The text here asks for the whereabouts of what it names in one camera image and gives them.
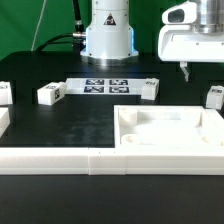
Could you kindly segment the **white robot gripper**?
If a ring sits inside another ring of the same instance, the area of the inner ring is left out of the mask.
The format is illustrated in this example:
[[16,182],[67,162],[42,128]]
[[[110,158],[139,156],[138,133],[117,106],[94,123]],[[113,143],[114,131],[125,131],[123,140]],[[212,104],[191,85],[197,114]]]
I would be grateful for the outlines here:
[[187,62],[224,62],[224,1],[185,1],[167,9],[162,22],[158,56],[181,62],[186,82]]

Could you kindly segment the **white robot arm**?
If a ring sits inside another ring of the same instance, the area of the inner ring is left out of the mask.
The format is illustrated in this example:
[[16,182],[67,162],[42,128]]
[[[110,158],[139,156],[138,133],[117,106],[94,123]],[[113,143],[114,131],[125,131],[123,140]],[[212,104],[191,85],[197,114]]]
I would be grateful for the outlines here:
[[[186,0],[162,14],[158,56],[178,62],[188,76],[189,62],[224,63],[224,0]],[[129,0],[92,0],[92,21],[85,33],[81,58],[108,66],[132,60],[134,30],[129,25]]]

